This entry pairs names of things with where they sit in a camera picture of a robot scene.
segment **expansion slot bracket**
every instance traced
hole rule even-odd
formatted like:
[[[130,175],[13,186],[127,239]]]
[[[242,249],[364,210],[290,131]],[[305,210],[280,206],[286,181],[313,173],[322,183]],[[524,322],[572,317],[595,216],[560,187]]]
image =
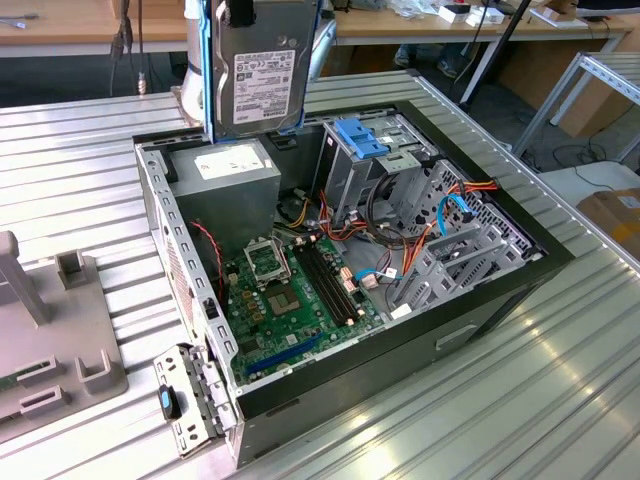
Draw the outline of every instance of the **expansion slot bracket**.
[[[195,453],[236,425],[225,385],[204,348],[176,345],[153,364],[162,413],[171,423],[181,457]]]

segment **blue pcie slot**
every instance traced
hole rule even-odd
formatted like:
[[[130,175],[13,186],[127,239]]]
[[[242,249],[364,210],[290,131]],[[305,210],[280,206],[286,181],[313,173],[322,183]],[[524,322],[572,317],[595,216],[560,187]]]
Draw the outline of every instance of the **blue pcie slot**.
[[[247,375],[259,372],[269,367],[273,367],[274,365],[278,365],[279,363],[282,363],[292,357],[308,352],[313,347],[315,347],[316,343],[318,343],[318,340],[320,340],[323,337],[323,335],[324,333],[319,333],[318,335],[315,335],[310,339],[305,340],[300,345],[296,345],[294,347],[288,348],[283,352],[276,353],[275,355],[272,355],[269,358],[265,358],[264,360],[260,360],[259,362],[249,365],[247,367]]]

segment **metal workbench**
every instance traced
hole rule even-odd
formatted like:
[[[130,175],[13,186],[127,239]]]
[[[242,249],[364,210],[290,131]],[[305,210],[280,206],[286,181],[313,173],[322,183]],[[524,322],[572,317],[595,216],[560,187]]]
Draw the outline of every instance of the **metal workbench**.
[[[568,87],[574,84],[576,77],[580,73],[583,73],[582,78],[578,80],[550,120],[552,125],[560,123],[592,77],[606,83],[634,104],[640,105],[640,53],[578,53],[518,139],[518,142],[513,147],[514,154],[522,155],[524,153],[533,140],[535,133],[547,120],[551,110],[565,94]],[[638,145],[640,145],[640,133],[618,153],[614,162],[622,163],[626,156]]]
[[[502,326],[254,462],[238,478],[636,476],[638,262],[525,171],[424,80],[404,72],[318,82],[307,112],[409,99],[578,258]],[[0,445],[22,479],[222,478],[220,444],[178,459],[151,359],[186,340],[148,233],[130,137],[183,126],[173,97],[0,111],[0,224],[20,260],[97,257],[129,390]]]

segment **hard drive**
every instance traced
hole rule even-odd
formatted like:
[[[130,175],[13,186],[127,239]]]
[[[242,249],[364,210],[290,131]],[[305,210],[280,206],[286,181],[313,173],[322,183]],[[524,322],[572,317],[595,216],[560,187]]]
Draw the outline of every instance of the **hard drive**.
[[[212,143],[301,123],[318,3],[205,2],[205,130]]]

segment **green motherboard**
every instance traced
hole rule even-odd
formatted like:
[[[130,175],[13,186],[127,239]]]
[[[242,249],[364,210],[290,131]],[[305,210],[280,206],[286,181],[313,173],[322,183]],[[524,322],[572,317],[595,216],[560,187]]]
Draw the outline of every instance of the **green motherboard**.
[[[251,263],[246,256],[240,256],[225,265],[230,279],[227,319],[239,346],[231,363],[238,385],[288,368],[383,323],[366,292],[357,287],[348,291],[344,286],[340,275],[344,263],[329,239],[319,239],[306,251],[297,248],[282,248],[290,279],[271,282],[262,291],[254,269],[263,275],[269,268],[281,265],[281,259],[275,259],[268,249],[260,254],[262,258],[250,255]],[[309,257],[316,261],[311,267]],[[320,278],[318,272],[324,272],[325,267],[330,273]],[[328,297],[325,287],[330,286],[334,290]],[[350,305],[343,303],[342,310],[336,310],[340,307],[335,304],[336,297]],[[345,321],[336,314],[343,311],[355,315]]]

